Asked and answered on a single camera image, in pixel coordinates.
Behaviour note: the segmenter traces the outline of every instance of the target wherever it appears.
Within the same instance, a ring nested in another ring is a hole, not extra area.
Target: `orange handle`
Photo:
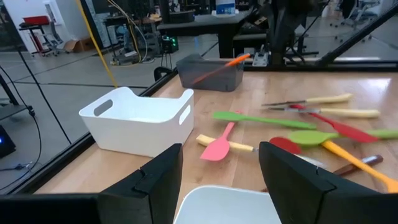
[[[361,160],[355,158],[353,155],[348,153],[346,150],[343,148],[339,147],[335,143],[333,143],[330,140],[327,140],[322,143],[322,146],[327,148],[329,151],[335,153],[337,156],[340,156],[346,160],[348,160],[350,163],[354,164],[356,167],[360,168],[361,170],[367,172],[368,174],[371,174],[373,177],[381,180],[382,182],[385,183],[387,186],[388,192],[389,193],[397,193],[398,192],[398,181],[374,170],[372,167],[366,165],[364,162]]]
[[[243,60],[245,60],[246,58],[248,58],[248,57],[250,57],[250,56],[251,56],[251,54],[245,54],[245,55],[242,55],[242,56],[240,56],[240,57],[237,57],[236,59],[234,59],[234,60],[232,60],[232,61],[226,63],[223,67],[221,67],[221,68],[219,68],[219,69],[217,69],[217,70],[214,70],[214,71],[212,71],[212,72],[206,73],[206,74],[204,74],[204,75],[202,75],[202,76],[196,78],[196,79],[192,82],[192,84],[196,84],[196,83],[198,83],[198,82],[204,80],[205,78],[209,77],[210,75],[216,74],[217,72],[221,71],[221,70],[224,69],[224,68],[228,68],[228,67],[230,67],[230,66],[237,65],[237,64],[241,63]]]

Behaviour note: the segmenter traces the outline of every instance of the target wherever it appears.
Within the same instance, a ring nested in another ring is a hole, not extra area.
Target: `utensil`
[[[378,129],[378,130],[369,130],[366,133],[377,137],[378,139],[394,139],[398,138],[398,130],[388,130],[388,129]],[[288,138],[300,145],[304,146],[316,146],[321,144],[322,142],[342,137],[338,133],[324,133],[321,131],[313,131],[313,130],[300,130],[293,131],[289,134]]]
[[[381,180],[387,186],[389,193],[397,193],[398,192],[398,181],[374,170],[372,167],[366,165],[364,162],[355,158],[353,155],[348,153],[343,148],[339,147],[335,143],[330,140],[326,140],[322,143],[322,146],[327,148],[329,151],[335,153],[336,155],[348,160],[350,163],[354,164],[356,167],[362,169],[363,171],[371,174],[373,177]]]
[[[216,73],[218,73],[218,72],[220,72],[220,71],[222,71],[225,68],[228,68],[230,66],[237,65],[237,64],[241,63],[242,61],[244,61],[245,59],[249,58],[250,56],[251,56],[251,54],[244,54],[244,55],[242,55],[240,57],[237,57],[236,59],[234,59],[234,60],[228,62],[227,64],[225,64],[223,67],[218,68],[218,69],[216,69],[216,70],[214,70],[212,72],[208,72],[208,73],[206,73],[206,74],[194,79],[192,84],[197,84],[198,82],[201,82],[202,80],[204,80],[205,78],[209,77],[210,75],[214,75],[214,74],[216,74]]]
[[[269,140],[269,142],[275,146],[278,146],[281,149],[284,149],[284,150],[290,152],[291,154],[301,154],[302,153],[300,146],[287,138],[274,137],[271,140]]]
[[[227,140],[228,135],[232,131],[235,122],[229,122],[225,128],[225,131],[221,137],[212,141],[203,151],[200,159],[205,159],[208,161],[220,161],[225,158],[229,151],[229,142]]]
[[[216,139],[208,137],[208,136],[205,136],[203,134],[200,134],[197,137],[197,143],[201,144],[202,146],[208,146],[214,140],[216,140]],[[259,150],[258,148],[255,148],[253,146],[248,146],[248,145],[245,145],[245,144],[240,144],[240,143],[231,142],[231,141],[229,141],[229,146],[230,146],[231,149],[240,150],[240,151],[246,151],[246,152],[257,152]],[[309,163],[312,163],[315,166],[326,168],[326,165],[324,165],[323,163],[321,163],[321,162],[319,162],[319,161],[317,161],[315,159],[311,159],[311,158],[305,157],[305,156],[300,156],[300,155],[297,155],[297,154],[295,154],[295,155],[297,157],[309,162]]]
[[[272,123],[279,124],[292,128],[303,128],[303,129],[315,129],[316,126],[314,124],[309,124],[301,121],[291,121],[285,119],[268,119],[268,118],[259,118],[254,116],[247,116],[242,114],[236,114],[234,112],[229,111],[217,111],[213,113],[214,119],[227,120],[227,121],[258,121],[264,123]]]
[[[336,108],[295,109],[295,108],[284,108],[284,107],[271,107],[268,109],[297,112],[297,113],[332,114],[348,118],[377,118],[378,116],[380,116],[380,112],[378,110],[352,110],[352,109],[336,109]]]
[[[266,103],[263,104],[263,106],[292,105],[298,103],[339,103],[339,102],[348,101],[352,97],[353,95],[351,93],[345,93],[338,96],[324,96],[324,97],[309,98],[306,100],[286,101],[281,103]]]
[[[362,159],[362,162],[364,162],[365,164],[367,164],[369,166],[376,165],[382,161],[383,161],[383,157],[380,155],[369,156],[369,157]],[[340,169],[335,170],[333,173],[336,175],[339,175],[340,177],[344,177],[348,174],[352,174],[353,172],[355,172],[357,170],[359,170],[359,169],[356,166],[354,166],[352,164],[348,164],[348,165],[343,166]],[[262,189],[261,192],[268,192],[268,188]]]
[[[305,109],[304,106],[302,105],[290,105],[290,107],[292,108],[297,108],[297,109]],[[315,113],[309,113],[310,115],[330,124],[337,132],[339,132],[340,134],[347,136],[351,139],[355,139],[359,142],[373,142],[373,141],[377,141],[377,138],[365,133],[363,131],[360,131],[356,128],[350,127],[348,125],[345,124],[341,124],[337,121],[333,121],[332,119],[328,119],[324,116],[320,116],[319,114],[315,114]]]

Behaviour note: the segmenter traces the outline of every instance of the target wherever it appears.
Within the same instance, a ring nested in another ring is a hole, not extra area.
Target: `bin handle cutout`
[[[99,116],[103,114],[105,111],[109,110],[113,106],[113,101],[112,100],[107,100],[104,103],[100,104],[97,106],[97,108],[94,109],[94,116]]]
[[[188,105],[188,106],[185,108],[184,112],[182,112],[182,114],[181,114],[181,116],[180,116],[180,119],[179,119],[179,121],[178,121],[178,123],[179,123],[180,125],[181,125],[181,124],[185,121],[185,119],[188,117],[189,113],[191,113],[191,105]]]

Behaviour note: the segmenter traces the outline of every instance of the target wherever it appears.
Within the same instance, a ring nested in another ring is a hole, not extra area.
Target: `green spatula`
[[[225,121],[258,121],[258,122],[264,122],[264,123],[279,124],[279,125],[292,127],[292,128],[303,128],[303,129],[315,129],[316,128],[316,126],[314,124],[309,124],[309,123],[305,123],[305,122],[301,122],[301,121],[259,118],[259,117],[236,114],[234,112],[229,112],[229,111],[217,111],[217,112],[213,113],[213,118],[225,120]]]
[[[379,139],[398,138],[398,130],[379,129],[365,132]],[[288,138],[296,144],[301,144],[304,146],[316,146],[326,140],[341,137],[343,136],[339,135],[338,133],[324,133],[321,131],[294,131],[289,135]]]

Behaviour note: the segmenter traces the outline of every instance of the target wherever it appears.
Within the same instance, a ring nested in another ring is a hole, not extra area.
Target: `white plastic bin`
[[[183,200],[174,224],[280,224],[268,193],[202,186]]]
[[[155,157],[184,143],[193,129],[193,90],[178,99],[139,97],[129,88],[110,91],[79,111],[98,146]]]

